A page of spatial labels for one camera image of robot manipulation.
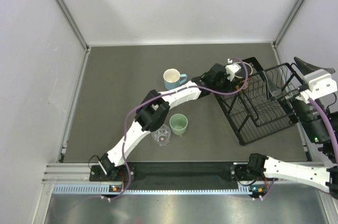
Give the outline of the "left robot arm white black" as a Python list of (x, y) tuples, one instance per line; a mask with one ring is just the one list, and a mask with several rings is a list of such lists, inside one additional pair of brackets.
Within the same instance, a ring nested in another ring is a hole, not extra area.
[(240, 70), (236, 62), (226, 66), (216, 63), (208, 72), (182, 86), (163, 92), (151, 90), (143, 102), (127, 114), (122, 139), (99, 159), (102, 176), (107, 180), (116, 179), (119, 166), (125, 164), (127, 155), (146, 135), (164, 124), (171, 109), (211, 93), (231, 95), (231, 92), (226, 92), (226, 88)]

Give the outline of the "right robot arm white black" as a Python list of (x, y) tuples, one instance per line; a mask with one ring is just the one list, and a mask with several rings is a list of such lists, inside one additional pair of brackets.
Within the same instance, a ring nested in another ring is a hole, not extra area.
[(292, 91), (291, 105), (306, 136), (310, 157), (322, 161), (319, 167), (284, 162), (271, 156), (251, 154), (247, 175), (253, 180), (278, 179), (305, 184), (337, 198), (337, 112), (324, 106), (321, 98), (337, 96), (333, 68), (312, 65), (294, 57), (295, 66), (303, 75), (302, 85)]

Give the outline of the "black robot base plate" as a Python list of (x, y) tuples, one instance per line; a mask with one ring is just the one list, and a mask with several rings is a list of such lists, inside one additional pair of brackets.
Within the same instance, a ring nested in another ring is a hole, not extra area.
[(237, 182), (264, 181), (249, 173), (247, 163), (234, 162), (129, 162), (130, 190), (236, 189)]

